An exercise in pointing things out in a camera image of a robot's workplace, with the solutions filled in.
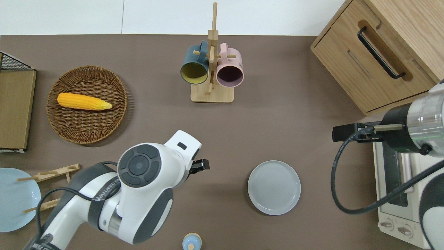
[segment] white wall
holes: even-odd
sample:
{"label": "white wall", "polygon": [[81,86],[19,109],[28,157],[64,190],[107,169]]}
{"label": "white wall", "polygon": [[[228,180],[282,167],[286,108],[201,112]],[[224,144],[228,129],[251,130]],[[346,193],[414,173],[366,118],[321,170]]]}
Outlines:
{"label": "white wall", "polygon": [[[0,0],[0,35],[206,34],[213,0]],[[317,36],[344,0],[219,0],[222,35]]]}

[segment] wire basket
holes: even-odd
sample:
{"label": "wire basket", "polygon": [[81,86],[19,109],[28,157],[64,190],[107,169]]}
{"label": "wire basket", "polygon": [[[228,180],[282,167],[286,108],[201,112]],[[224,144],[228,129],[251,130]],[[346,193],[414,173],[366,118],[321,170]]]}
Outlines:
{"label": "wire basket", "polygon": [[0,51],[0,70],[35,70],[20,60]]}
{"label": "wire basket", "polygon": [[[60,93],[74,93],[102,99],[112,104],[106,110],[82,110],[62,107]],[[98,66],[83,66],[62,75],[52,87],[46,111],[49,123],[63,139],[77,143],[98,142],[122,122],[128,103],[127,91],[117,75]]]}

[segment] plate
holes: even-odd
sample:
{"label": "plate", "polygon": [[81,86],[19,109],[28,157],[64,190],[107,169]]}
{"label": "plate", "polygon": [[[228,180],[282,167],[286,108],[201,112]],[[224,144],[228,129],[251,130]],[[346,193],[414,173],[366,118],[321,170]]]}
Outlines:
{"label": "plate", "polygon": [[35,211],[23,214],[22,211],[36,207],[40,201],[37,182],[16,181],[31,177],[19,169],[0,169],[0,232],[17,230],[28,224],[36,215]]}
{"label": "plate", "polygon": [[261,212],[269,215],[285,214],[296,206],[301,196],[301,181],[288,164],[266,161],[251,172],[248,195]]}

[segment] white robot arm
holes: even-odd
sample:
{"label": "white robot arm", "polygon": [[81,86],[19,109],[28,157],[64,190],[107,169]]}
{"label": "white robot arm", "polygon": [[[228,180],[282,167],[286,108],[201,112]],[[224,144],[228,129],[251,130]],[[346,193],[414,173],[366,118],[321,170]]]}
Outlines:
{"label": "white robot arm", "polygon": [[151,238],[169,214],[172,189],[191,173],[209,169],[207,160],[194,161],[201,146],[179,130],[164,145],[141,143],[127,149],[117,173],[105,165],[112,162],[79,171],[68,187],[91,199],[65,192],[24,250],[64,250],[85,222],[130,244]]}

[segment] small bottle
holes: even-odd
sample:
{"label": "small bottle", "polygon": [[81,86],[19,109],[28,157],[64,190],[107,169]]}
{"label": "small bottle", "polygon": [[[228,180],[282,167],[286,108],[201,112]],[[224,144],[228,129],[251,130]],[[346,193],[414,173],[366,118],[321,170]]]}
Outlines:
{"label": "small bottle", "polygon": [[182,247],[183,250],[200,250],[202,238],[197,233],[189,233],[183,238]]}

